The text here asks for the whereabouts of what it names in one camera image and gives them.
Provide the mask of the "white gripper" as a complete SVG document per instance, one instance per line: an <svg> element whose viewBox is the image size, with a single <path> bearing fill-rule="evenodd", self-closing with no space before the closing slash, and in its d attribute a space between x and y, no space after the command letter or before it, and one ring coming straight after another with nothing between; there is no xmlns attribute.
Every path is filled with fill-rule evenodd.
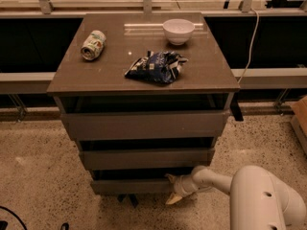
<svg viewBox="0 0 307 230"><path fill-rule="evenodd" d="M176 176L166 173L165 176L174 184L174 192L166 200L167 205L173 205L181 201L183 197L195 193L200 188L191 174Z"/></svg>

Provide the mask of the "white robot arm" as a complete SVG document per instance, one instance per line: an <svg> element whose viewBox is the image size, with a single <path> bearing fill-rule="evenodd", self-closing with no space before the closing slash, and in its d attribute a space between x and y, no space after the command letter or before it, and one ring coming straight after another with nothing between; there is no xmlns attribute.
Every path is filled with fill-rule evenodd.
<svg viewBox="0 0 307 230"><path fill-rule="evenodd" d="M302 196L258 166L244 166L232 176L197 166L187 175L170 174L168 179L173 185L169 205L209 188L228 195L230 230L287 230L306 218Z"/></svg>

